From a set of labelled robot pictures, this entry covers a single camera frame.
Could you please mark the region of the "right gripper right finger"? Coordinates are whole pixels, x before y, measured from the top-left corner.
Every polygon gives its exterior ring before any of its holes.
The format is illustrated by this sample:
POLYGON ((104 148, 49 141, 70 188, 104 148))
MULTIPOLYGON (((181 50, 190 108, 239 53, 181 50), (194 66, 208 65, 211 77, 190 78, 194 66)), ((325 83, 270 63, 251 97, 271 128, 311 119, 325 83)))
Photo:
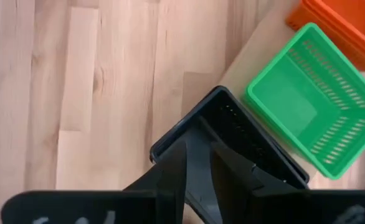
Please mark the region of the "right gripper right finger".
POLYGON ((218 142, 211 143, 211 175, 224 223, 259 223, 255 197, 282 191, 282 181, 218 142))

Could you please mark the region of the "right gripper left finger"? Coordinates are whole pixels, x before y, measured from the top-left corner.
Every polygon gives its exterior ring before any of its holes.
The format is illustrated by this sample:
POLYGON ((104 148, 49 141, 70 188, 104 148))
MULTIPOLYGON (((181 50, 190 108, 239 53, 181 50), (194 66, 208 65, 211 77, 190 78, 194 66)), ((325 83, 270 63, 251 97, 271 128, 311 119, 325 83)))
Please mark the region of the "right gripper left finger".
POLYGON ((154 192, 156 222, 181 223, 186 192, 186 172, 187 146, 184 141, 180 141, 149 171, 125 189, 154 192))

